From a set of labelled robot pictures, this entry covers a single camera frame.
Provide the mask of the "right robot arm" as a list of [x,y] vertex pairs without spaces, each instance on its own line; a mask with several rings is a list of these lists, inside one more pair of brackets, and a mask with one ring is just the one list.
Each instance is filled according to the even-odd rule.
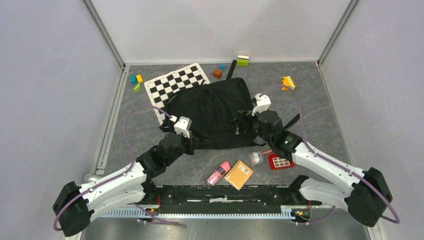
[[251,113],[241,110],[231,123],[235,133],[256,134],[274,154],[330,181],[300,177],[298,185],[288,191],[293,203],[302,204],[308,200],[330,204],[344,209],[367,227],[374,227],[380,219],[386,219],[384,212],[392,209],[393,196],[382,172],[374,167],[364,170],[344,163],[288,131],[287,128],[299,119],[297,114],[284,125],[275,111]]

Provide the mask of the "black backpack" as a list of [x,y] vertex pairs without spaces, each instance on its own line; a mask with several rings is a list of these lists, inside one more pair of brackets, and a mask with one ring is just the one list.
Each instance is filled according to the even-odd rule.
[[250,147],[255,146],[256,138],[261,138],[272,150],[294,150],[303,140],[287,129],[300,119],[300,115],[284,125],[278,114],[268,109],[257,115],[258,136],[234,133],[231,120],[237,111],[252,111],[255,104],[245,80],[232,77],[236,64],[233,60],[225,80],[174,93],[167,100],[165,111],[177,118],[192,120],[189,130],[199,141],[197,149]]

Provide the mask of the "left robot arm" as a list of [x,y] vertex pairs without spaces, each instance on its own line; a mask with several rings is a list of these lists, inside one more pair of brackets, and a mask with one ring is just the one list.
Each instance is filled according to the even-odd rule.
[[183,154],[193,155],[197,144],[193,136],[169,133],[120,170],[81,185],[68,182],[52,206],[53,229],[71,237],[116,208],[140,201],[153,203],[157,190],[152,179]]

